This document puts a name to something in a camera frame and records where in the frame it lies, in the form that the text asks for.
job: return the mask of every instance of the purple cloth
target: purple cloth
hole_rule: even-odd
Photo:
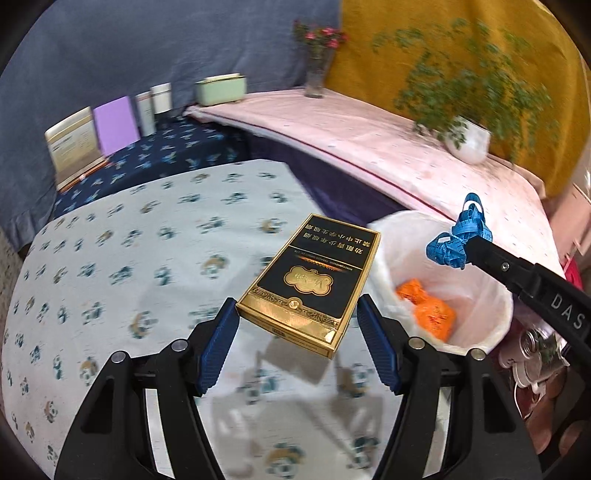
[[[332,165],[285,144],[249,135],[251,158],[286,163],[308,194],[330,218],[359,226],[407,210],[390,197]]]

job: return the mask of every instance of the navy blue patterned cloth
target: navy blue patterned cloth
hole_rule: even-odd
[[[106,166],[58,194],[53,218],[147,181],[249,159],[241,130],[179,118],[168,130],[142,137],[114,153]]]

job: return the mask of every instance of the potted plant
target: potted plant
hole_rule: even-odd
[[[374,52],[393,43],[417,56],[406,88],[395,100],[396,109],[410,113],[415,131],[435,135],[467,163],[486,159],[491,136],[507,147],[512,163],[522,152],[534,151],[542,127],[557,141],[558,122],[543,120],[552,107],[546,87],[520,74],[530,45],[507,31],[501,34],[506,50],[491,42],[484,23],[470,25],[459,18],[449,29],[431,25],[426,32],[409,28],[374,37]],[[449,54],[458,45],[462,60]]]

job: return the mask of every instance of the screw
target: screw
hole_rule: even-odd
[[[125,352],[115,352],[111,355],[111,361],[114,364],[120,364],[123,360],[125,360]]]
[[[478,360],[479,362],[486,358],[486,353],[484,353],[479,348],[475,348],[475,349],[470,350],[470,355],[472,355],[472,358],[474,360]]]
[[[172,349],[175,352],[182,352],[183,350],[185,350],[187,347],[189,346],[189,344],[187,343],[186,340],[175,340],[172,344]]]
[[[419,338],[419,337],[410,337],[408,339],[408,346],[410,346],[410,348],[413,348],[415,350],[421,350],[421,349],[425,348],[425,340],[423,340],[422,338]]]

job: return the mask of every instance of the pink flowers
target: pink flowers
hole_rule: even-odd
[[[336,49],[348,40],[347,35],[336,28],[304,25],[299,20],[294,21],[294,35],[299,42],[316,49]]]

